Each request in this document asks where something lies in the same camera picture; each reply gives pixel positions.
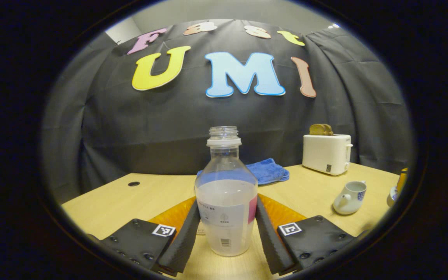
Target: water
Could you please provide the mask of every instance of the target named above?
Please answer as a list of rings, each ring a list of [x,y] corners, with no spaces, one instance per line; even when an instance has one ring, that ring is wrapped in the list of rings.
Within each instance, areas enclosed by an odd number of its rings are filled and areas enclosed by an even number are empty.
[[[217,180],[196,188],[196,195],[210,248],[222,256],[244,253],[254,227],[256,185],[241,180]]]

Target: table surface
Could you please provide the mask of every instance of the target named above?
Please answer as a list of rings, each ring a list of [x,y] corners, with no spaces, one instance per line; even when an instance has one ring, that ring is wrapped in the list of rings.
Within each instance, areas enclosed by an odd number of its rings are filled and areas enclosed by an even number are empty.
[[[302,165],[285,167],[290,179],[259,186],[258,192],[310,218],[322,215],[352,236],[375,226],[388,210],[386,199],[399,176],[371,167],[350,164],[346,173],[331,176]],[[194,196],[195,175],[153,175],[131,173],[62,205],[85,233],[104,239],[134,218],[149,220]],[[332,207],[336,196],[349,181],[366,181],[362,207],[342,216]],[[138,181],[138,186],[128,183]],[[277,279],[267,266],[262,243],[254,223],[249,249],[236,257],[216,255],[197,235],[184,273],[177,279]]]

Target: letter m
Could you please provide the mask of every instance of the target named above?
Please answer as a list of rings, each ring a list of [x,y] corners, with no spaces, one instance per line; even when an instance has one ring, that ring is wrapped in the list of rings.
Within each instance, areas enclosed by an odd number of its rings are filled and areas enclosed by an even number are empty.
[[[285,89],[279,84],[272,66],[274,57],[270,54],[252,53],[245,65],[228,52],[209,53],[205,58],[212,64],[212,86],[206,90],[208,97],[225,97],[233,94],[234,90],[228,85],[227,76],[242,94],[249,92],[254,76],[257,77],[257,85],[254,87],[257,94],[285,94]]]

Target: white toaster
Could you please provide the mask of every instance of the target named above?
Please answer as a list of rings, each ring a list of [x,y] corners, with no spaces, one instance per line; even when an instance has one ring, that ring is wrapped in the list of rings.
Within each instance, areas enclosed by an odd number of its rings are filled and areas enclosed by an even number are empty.
[[[302,165],[331,175],[340,175],[350,166],[350,135],[304,135]]]

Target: blue towel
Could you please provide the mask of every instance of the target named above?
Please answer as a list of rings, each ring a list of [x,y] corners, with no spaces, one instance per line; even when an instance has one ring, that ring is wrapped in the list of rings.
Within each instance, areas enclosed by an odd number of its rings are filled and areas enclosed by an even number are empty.
[[[290,172],[285,170],[281,165],[274,162],[272,158],[268,158],[258,163],[247,164],[247,168],[256,177],[259,185],[265,185],[273,182],[283,182],[290,178]]]

